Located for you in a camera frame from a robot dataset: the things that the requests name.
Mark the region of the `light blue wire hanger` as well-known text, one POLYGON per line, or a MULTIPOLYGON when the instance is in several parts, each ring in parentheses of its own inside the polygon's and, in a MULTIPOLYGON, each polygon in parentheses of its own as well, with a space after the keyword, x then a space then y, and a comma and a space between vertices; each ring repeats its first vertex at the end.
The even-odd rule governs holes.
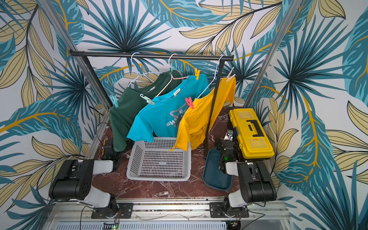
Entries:
POLYGON ((136 55, 136 54, 140 54, 139 52, 134 52, 134 53, 132 53, 132 55, 130 56, 130 62, 131 62, 131 64, 132 64, 132 66, 134 66, 134 68, 135 68, 135 74, 136 74, 136 77, 127 85, 127 88, 129 88, 130 86, 131 86, 131 84, 134 82, 134 81, 136 81, 139 77, 140 77, 140 71, 138 70, 138 67, 137 67, 137 65, 134 63, 134 61, 133 61, 133 57, 134 57, 134 55, 136 55))

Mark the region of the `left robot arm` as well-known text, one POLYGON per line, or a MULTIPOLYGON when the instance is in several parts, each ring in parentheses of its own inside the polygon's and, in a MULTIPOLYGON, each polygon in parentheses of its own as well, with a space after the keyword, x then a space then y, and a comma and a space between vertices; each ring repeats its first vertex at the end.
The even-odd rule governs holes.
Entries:
POLYGON ((66 160, 55 179, 48 195, 55 201, 82 203, 94 211, 98 218, 117 218, 121 209, 113 194, 92 185, 93 177, 115 172, 119 167, 122 152, 117 152, 113 140, 106 139, 102 147, 102 159, 66 160))

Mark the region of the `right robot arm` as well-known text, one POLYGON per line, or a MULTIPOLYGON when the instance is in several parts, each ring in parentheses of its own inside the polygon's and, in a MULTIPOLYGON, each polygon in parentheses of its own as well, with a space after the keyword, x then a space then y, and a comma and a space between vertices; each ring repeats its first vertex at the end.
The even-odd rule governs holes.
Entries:
POLYGON ((229 193, 216 211, 216 217, 241 217, 249 205, 264 207, 277 199, 277 192, 267 167, 262 161, 246 160, 242 157, 240 144, 232 130, 227 130, 223 139, 215 141, 219 155, 219 170, 239 179, 240 188, 229 193))

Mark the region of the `dark green t-shirt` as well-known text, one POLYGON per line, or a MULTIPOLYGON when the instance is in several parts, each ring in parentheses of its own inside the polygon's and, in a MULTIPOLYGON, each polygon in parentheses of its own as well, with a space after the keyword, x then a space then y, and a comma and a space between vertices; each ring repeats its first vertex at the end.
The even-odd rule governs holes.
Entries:
MULTIPOLYGON (((180 72, 174 70, 172 74, 175 78, 182 77, 180 72)), ((118 100, 118 108, 112 107, 109 112, 110 127, 113 134, 113 148, 116 152, 122 152, 127 148, 127 135, 134 122, 136 115, 147 103, 140 97, 140 94, 153 99, 170 80, 169 72, 160 74, 157 80, 143 88, 124 90, 118 100)), ((182 80, 173 80, 162 92, 166 94, 178 86, 182 80)))

